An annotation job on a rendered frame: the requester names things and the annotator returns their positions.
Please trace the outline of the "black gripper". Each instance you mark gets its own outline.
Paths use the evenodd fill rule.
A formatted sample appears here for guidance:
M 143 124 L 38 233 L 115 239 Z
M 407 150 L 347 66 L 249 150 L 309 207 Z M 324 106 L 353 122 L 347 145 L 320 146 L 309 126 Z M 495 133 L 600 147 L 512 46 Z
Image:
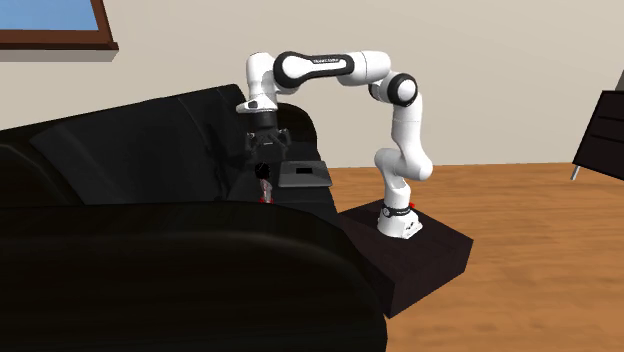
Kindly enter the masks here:
M 281 159 L 284 160 L 291 145 L 291 135 L 287 128 L 278 129 L 276 111 L 252 113 L 249 117 L 249 132 L 246 133 L 245 150 L 250 160 L 258 158 L 259 137 L 272 135 L 272 141 L 281 151 Z

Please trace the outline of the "red white black figure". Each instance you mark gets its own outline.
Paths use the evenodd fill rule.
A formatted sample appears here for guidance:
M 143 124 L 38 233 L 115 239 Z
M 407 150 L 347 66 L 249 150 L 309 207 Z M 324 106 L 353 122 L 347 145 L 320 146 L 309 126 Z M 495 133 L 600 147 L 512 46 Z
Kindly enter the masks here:
M 271 170 L 270 166 L 264 162 L 255 165 L 254 173 L 259 180 L 262 195 L 260 201 L 262 203 L 273 203 L 272 190 L 273 186 L 270 183 Z

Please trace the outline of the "black sofa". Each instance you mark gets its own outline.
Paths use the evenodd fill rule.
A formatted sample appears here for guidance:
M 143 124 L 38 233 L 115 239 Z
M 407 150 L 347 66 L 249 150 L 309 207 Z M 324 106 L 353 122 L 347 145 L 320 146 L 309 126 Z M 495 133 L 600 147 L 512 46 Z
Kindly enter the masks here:
M 385 352 L 329 191 L 260 202 L 243 99 L 0 130 L 0 352 Z

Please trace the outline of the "dark robot stand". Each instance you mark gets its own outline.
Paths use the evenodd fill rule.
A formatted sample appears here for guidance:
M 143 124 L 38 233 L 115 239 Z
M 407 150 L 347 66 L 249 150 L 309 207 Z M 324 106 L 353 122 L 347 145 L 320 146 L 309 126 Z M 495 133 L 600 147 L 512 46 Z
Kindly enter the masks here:
M 341 226 L 362 257 L 363 274 L 384 315 L 392 318 L 461 275 L 473 239 L 418 212 L 423 228 L 409 239 L 377 230 L 383 201 L 340 213 Z

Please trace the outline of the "brown framed window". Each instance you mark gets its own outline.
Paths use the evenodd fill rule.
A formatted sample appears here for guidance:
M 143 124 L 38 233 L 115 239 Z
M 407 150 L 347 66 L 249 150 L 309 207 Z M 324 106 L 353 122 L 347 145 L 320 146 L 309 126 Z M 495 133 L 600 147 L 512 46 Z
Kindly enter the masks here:
M 118 50 L 103 0 L 0 0 L 0 50 Z

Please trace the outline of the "black cabinet with metal legs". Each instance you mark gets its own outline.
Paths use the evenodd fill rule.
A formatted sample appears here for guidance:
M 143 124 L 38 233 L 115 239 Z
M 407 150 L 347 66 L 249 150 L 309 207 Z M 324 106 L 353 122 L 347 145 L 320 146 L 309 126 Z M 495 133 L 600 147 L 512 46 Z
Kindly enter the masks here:
M 572 164 L 571 180 L 584 168 L 624 181 L 624 70 L 601 92 Z

